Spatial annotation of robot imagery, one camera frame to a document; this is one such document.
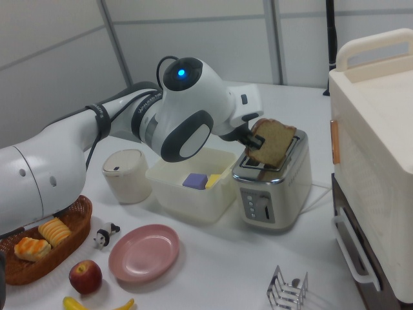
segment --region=small white canister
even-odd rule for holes
[[[140,150],[120,150],[105,161],[102,173],[120,203],[145,200],[152,188],[145,177],[148,163]]]

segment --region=toaster buttons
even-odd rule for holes
[[[267,191],[241,188],[245,216],[257,222],[275,223],[271,195]]]

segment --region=panda figurine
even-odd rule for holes
[[[119,226],[113,223],[106,223],[96,232],[96,238],[93,238],[93,240],[95,240],[97,247],[101,250],[109,244],[110,236],[118,233],[120,230]]]

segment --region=purple sponge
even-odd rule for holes
[[[190,173],[182,185],[193,189],[205,189],[207,181],[208,176],[206,174]]]

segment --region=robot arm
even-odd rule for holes
[[[226,87],[195,58],[173,62],[163,81],[163,92],[156,85],[137,90],[1,149],[0,234],[50,216],[78,198],[86,180],[84,151],[101,134],[99,118],[111,120],[111,134],[132,132],[166,161],[192,157],[210,133],[260,148],[263,141],[248,129],[248,121],[263,113],[255,85]]]

